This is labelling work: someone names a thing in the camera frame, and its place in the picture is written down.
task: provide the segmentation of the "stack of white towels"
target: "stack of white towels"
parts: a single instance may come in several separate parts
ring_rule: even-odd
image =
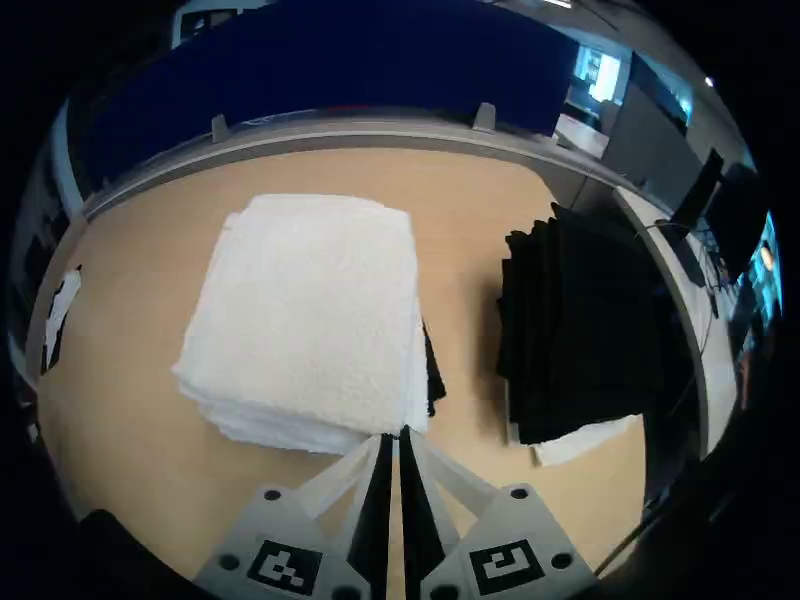
[[[229,438],[344,454],[427,430],[425,337],[407,213],[262,195],[231,214],[173,367]]]

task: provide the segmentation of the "table surface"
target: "table surface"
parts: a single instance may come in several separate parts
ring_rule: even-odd
[[[614,195],[636,229],[642,232],[642,239],[656,258],[656,264],[661,269],[670,292],[683,302],[685,315],[688,317],[684,327],[690,330],[690,335],[697,340],[702,364],[702,369],[698,372],[701,384],[698,388],[701,407],[705,408],[700,414],[701,429],[705,433],[705,439],[701,439],[701,452],[706,455],[719,443],[725,432],[737,396],[733,357],[725,318],[726,315],[730,315],[730,299],[724,293],[715,292],[719,315],[715,317],[708,297],[709,288],[698,287],[690,281],[672,246],[659,228],[644,229],[658,219],[668,219],[669,216],[644,198],[624,188],[615,188]],[[717,275],[703,250],[702,243],[693,235],[687,236],[686,239],[698,257],[706,281],[716,282]]]
[[[608,136],[596,129],[573,119],[569,115],[559,115],[556,123],[559,139],[566,141],[567,146],[585,152],[592,158],[600,160],[608,146]]]
[[[177,359],[225,217],[260,193],[371,198],[408,211],[422,311],[447,385],[427,439],[494,485],[529,482],[591,567],[638,523],[641,422],[557,467],[505,439],[495,375],[505,235],[551,216],[534,172],[487,158],[403,149],[299,152],[171,181],[101,215],[71,266],[82,287],[61,359],[40,381],[42,432],[67,492],[106,508],[151,551],[193,577],[262,484],[298,486],[334,457],[233,442],[178,392]],[[403,597],[398,477],[389,596]],[[474,522],[445,493],[463,534]],[[320,524],[335,531],[343,506]]]

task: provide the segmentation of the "black cloth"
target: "black cloth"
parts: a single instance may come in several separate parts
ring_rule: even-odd
[[[439,372],[439,365],[436,362],[436,355],[433,353],[433,343],[428,335],[428,328],[425,321],[422,322],[422,331],[425,333],[425,362],[428,369],[428,416],[436,414],[434,402],[441,400],[447,395],[447,390],[442,381],[442,374]]]
[[[630,232],[554,206],[507,238],[497,371],[522,443],[649,410],[663,388],[644,256]]]

